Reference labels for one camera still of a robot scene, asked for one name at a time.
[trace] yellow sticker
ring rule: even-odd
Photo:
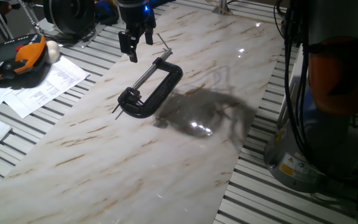
[[[280,142],[280,140],[281,140],[281,135],[282,135],[282,134],[283,134],[283,130],[280,130],[280,131],[277,133],[275,146]]]
[[[293,172],[294,172],[294,169],[292,169],[291,167],[285,165],[284,163],[281,164],[280,170],[283,171],[284,173],[290,175],[290,176],[292,176]]]

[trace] black cable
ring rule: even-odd
[[[287,18],[292,18],[293,17],[293,12],[291,11],[287,11]],[[307,17],[307,13],[304,13],[303,19],[305,22],[305,18]],[[292,47],[292,36],[289,33],[289,30],[292,29],[292,26],[294,26],[294,24],[296,24],[299,21],[289,21],[287,20],[287,26],[285,26],[285,32],[284,32],[284,48],[285,48],[285,74],[284,74],[284,87],[285,87],[285,98],[287,101],[287,111],[288,111],[288,117],[290,119],[290,124],[292,127],[292,131],[293,131],[293,135],[295,138],[295,142],[296,145],[299,147],[299,150],[301,151],[301,153],[306,157],[307,161],[310,161],[310,164],[313,164],[314,167],[316,167],[318,170],[320,170],[320,172],[322,172],[324,175],[326,175],[327,177],[336,180],[338,182],[342,182],[342,183],[358,183],[358,177],[357,178],[340,178],[340,177],[336,177],[335,175],[331,174],[330,172],[326,171],[325,169],[322,169],[320,167],[320,165],[314,161],[314,158],[311,157],[310,152],[310,145],[307,142],[306,139],[306,133],[305,133],[305,127],[303,124],[303,102],[305,99],[305,88],[306,88],[306,73],[307,73],[307,69],[308,69],[308,46],[307,46],[307,41],[308,39],[305,38],[304,39],[304,57],[303,57],[303,66],[302,66],[302,73],[301,73],[301,81],[302,81],[302,86],[301,86],[301,106],[300,106],[300,129],[301,129],[301,134],[300,134],[300,130],[298,129],[297,126],[297,122],[295,119],[295,115],[293,113],[293,107],[292,107],[292,102],[291,102],[291,96],[290,96],[290,87],[289,87],[289,66],[290,66],[290,55],[291,55],[291,47]],[[304,29],[304,36],[308,35],[307,32],[307,22],[305,22],[303,24],[303,29]]]
[[[95,35],[96,35],[96,26],[94,25],[92,28],[91,28],[91,32],[89,34],[86,34],[84,37],[82,37],[80,40],[80,42],[87,42],[89,41],[90,39],[92,39]]]
[[[275,5],[277,5],[277,12],[278,12],[278,14],[281,15],[281,16],[285,16],[285,12],[282,12],[281,9],[280,9],[280,4],[281,4],[281,2],[283,2],[283,0],[277,0],[277,2],[276,2]]]
[[[273,6],[273,15],[274,15],[274,22],[276,23],[276,27],[278,32],[280,33],[280,36],[284,38],[283,34],[281,33],[280,28],[278,28],[277,19],[276,19],[276,5]]]
[[[299,104],[298,103],[299,103],[299,101],[301,99],[302,86],[303,86],[303,83],[300,80],[299,87],[298,87],[298,93],[296,94],[296,107],[295,107],[295,118],[296,119],[299,118]]]
[[[241,2],[241,3],[246,3],[246,2],[243,2],[243,1],[233,0],[233,1],[229,1],[228,3],[226,3],[226,5],[231,4],[231,3],[233,3],[233,2]]]

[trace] brown vein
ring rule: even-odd
[[[194,77],[194,76],[196,76],[196,75],[198,75],[198,74],[200,74],[200,73],[201,73],[201,71],[196,72],[196,73],[192,74],[192,76],[190,76],[190,77],[188,77],[188,78]]]
[[[51,143],[54,143],[55,141],[60,141],[60,140],[62,140],[63,138],[55,139],[55,140],[53,140],[53,141],[47,142],[46,144],[51,144]]]
[[[169,38],[172,38],[172,37],[179,37],[180,35],[183,35],[183,34],[174,35],[174,36],[171,36],[171,37],[169,37]]]
[[[157,142],[157,140],[155,140],[155,141],[151,140],[151,141],[149,141],[148,143],[143,144],[142,147],[151,145],[151,144],[153,144],[153,143],[155,143],[155,142]]]
[[[53,213],[53,214],[50,214],[50,215],[44,215],[44,216],[39,217],[39,218],[37,218],[37,219],[35,219],[35,220],[31,220],[31,221],[27,222],[27,224],[35,223],[35,222],[37,222],[37,221],[39,221],[39,220],[42,220],[42,219],[48,218],[48,217],[52,217],[52,216],[57,215],[57,214],[59,214],[59,213],[60,213],[60,212],[56,212],[56,213]]]
[[[107,128],[107,127],[108,127],[108,125],[103,126],[103,127],[98,128],[98,129],[96,129],[96,130],[93,130],[93,131],[88,131],[88,132],[87,132],[87,134],[89,134],[89,133],[93,133],[93,132],[95,132],[95,131],[100,131],[100,130],[102,130],[102,129],[104,129],[104,128]]]
[[[108,79],[106,79],[106,80],[103,81],[103,82],[106,83],[106,82],[111,81],[111,80],[113,80],[113,79],[114,79],[114,77],[113,77],[113,78],[108,78]]]
[[[141,189],[142,189],[142,185],[143,185],[143,180],[140,179],[139,180],[140,183],[138,183],[135,187],[135,189],[131,190],[125,197],[124,197],[124,200],[125,199],[129,199],[130,197],[134,196],[137,192],[139,192]]]
[[[188,13],[188,14],[186,14],[186,15],[184,15],[184,16],[181,16],[181,17],[179,17],[179,18],[177,18],[177,19],[181,19],[181,18],[183,18],[183,17],[185,17],[185,16],[189,16],[189,15],[194,14],[194,13],[196,13],[196,12],[198,12],[198,11]]]
[[[89,121],[90,119],[85,119],[83,121],[78,122],[78,124],[84,123],[85,121]]]
[[[187,91],[184,95],[188,96],[188,95],[194,94],[194,93],[200,91],[202,88],[204,88],[204,86],[205,86],[205,83],[203,83],[200,87],[197,87],[195,90]]]
[[[101,201],[101,202],[95,202],[93,205],[94,205],[94,206],[95,206],[95,205],[99,205],[100,203],[105,202],[106,200],[107,200],[107,198],[103,199],[103,201]]]
[[[84,182],[78,184],[77,186],[83,185],[83,184],[87,183],[87,182],[90,181],[90,180],[91,180],[91,179],[88,179],[88,180],[86,180],[86,181],[84,181]]]
[[[114,95],[111,95],[111,96],[107,97],[106,100],[110,100],[111,98],[117,96],[118,94],[120,94],[120,93],[116,93],[116,94],[114,94]]]
[[[92,136],[92,137],[88,137],[88,138],[86,138],[86,139],[71,140],[71,141],[63,142],[63,143],[61,143],[60,145],[63,146],[63,145],[65,145],[65,144],[67,144],[67,143],[74,142],[73,144],[67,145],[67,146],[65,146],[65,147],[75,146],[75,145],[77,145],[77,144],[82,144],[82,143],[84,143],[86,140],[94,139],[94,138],[96,138],[96,137],[97,137],[97,136]]]
[[[105,206],[102,211],[100,211],[100,212],[98,212],[98,213],[96,213],[94,215],[87,215],[84,218],[82,218],[80,220],[80,222],[83,222],[83,221],[88,220],[88,219],[93,218],[93,217],[97,217],[98,215],[102,214],[103,212],[105,212],[109,208],[113,207],[117,203],[118,203],[118,201],[114,201],[113,203],[110,203],[109,205]]]
[[[248,31],[250,31],[252,29],[255,29],[255,28],[256,28],[256,26],[252,26],[251,28],[248,28],[248,29],[242,31],[240,34],[245,34],[246,32],[248,32]]]
[[[230,26],[231,24],[234,24],[234,23],[236,23],[236,22],[234,21],[234,22],[231,22],[231,23],[229,23],[229,24],[227,24],[227,25],[221,26],[221,27],[219,27],[219,28],[217,28],[217,29],[215,29],[215,30],[208,31],[207,34],[211,34],[211,33],[216,32],[216,31],[218,31],[218,30],[227,28],[228,26]]]
[[[61,162],[61,163],[58,163],[57,165],[55,165],[55,167],[58,167],[58,166],[60,166],[60,165],[62,165],[62,164],[65,164],[65,163],[67,163],[67,162],[71,162],[71,161],[76,160],[76,159],[78,159],[78,158],[81,158],[81,157],[83,157],[83,156],[85,156],[85,154],[82,154],[82,155],[80,155],[80,156],[77,156],[77,157],[71,158],[71,159],[69,159],[69,160],[63,161],[63,162]]]

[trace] slatted floor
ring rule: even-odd
[[[231,4],[232,12],[239,16],[274,22],[272,6],[244,2]],[[212,4],[204,0],[177,0],[159,6],[155,9],[155,14],[158,18],[169,6],[197,7],[212,11]],[[122,55],[118,42],[118,32],[121,30],[124,30],[124,26],[120,24],[108,26],[84,49],[61,49],[62,55],[89,72],[89,77],[25,119],[16,115],[8,105],[0,105],[0,120],[12,126],[7,138],[0,143],[0,181],[118,61]],[[294,47],[292,51],[290,70],[298,49]],[[354,223],[358,217],[354,209],[343,210],[340,205],[325,205],[315,199],[315,195],[292,191],[275,180],[264,166],[264,147],[277,132],[275,123],[284,97],[283,78],[284,50],[281,51],[263,95],[214,223]],[[354,207],[350,201],[343,202],[324,195],[319,197]]]

